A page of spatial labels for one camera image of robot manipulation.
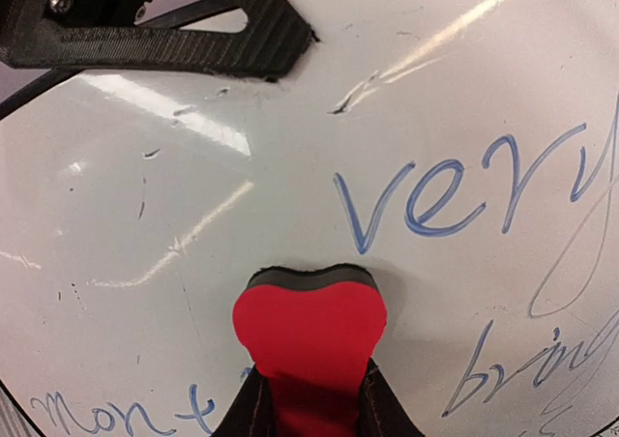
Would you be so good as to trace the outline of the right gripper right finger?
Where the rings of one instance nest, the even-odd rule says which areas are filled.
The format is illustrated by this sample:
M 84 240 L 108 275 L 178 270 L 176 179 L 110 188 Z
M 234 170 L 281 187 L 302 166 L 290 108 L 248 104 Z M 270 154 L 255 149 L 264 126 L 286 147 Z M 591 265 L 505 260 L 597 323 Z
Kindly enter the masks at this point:
M 357 435 L 362 437 L 424 437 L 411 421 L 373 359 L 362 382 Z

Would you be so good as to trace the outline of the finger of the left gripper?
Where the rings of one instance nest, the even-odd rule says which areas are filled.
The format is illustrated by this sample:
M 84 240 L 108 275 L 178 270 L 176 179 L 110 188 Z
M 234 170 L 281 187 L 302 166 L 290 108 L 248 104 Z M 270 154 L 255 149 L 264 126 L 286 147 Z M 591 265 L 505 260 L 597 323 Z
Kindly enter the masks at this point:
M 287 0 L 230 0 L 237 32 L 28 24 L 28 0 L 1 0 L 1 61 L 16 69 L 117 69 L 279 79 L 307 50 L 310 25 Z

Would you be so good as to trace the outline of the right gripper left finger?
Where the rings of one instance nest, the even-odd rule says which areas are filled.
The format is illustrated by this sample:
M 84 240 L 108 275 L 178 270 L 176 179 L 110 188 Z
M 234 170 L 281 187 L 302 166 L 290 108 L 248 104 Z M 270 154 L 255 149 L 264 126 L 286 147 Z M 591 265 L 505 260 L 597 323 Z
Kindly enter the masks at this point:
M 268 380 L 252 368 L 213 437 L 274 437 L 276 422 Z

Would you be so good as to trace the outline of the red whiteboard eraser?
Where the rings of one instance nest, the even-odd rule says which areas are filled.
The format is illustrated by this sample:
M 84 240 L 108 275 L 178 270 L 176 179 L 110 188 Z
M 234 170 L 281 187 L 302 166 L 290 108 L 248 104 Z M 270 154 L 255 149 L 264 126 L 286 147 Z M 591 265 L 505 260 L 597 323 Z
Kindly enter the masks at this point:
M 254 274 L 233 325 L 267 380 L 279 436 L 353 436 L 368 361 L 387 309 L 371 273 L 336 264 Z

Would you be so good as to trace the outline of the white whiteboard with black frame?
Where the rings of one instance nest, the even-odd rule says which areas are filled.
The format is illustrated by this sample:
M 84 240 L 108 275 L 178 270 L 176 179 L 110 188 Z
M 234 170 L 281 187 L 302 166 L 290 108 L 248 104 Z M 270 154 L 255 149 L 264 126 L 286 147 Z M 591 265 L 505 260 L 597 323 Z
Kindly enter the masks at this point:
M 215 436 L 304 327 L 427 436 L 618 432 L 618 0 L 288 0 L 272 82 L 51 75 L 1 118 L 1 393 Z

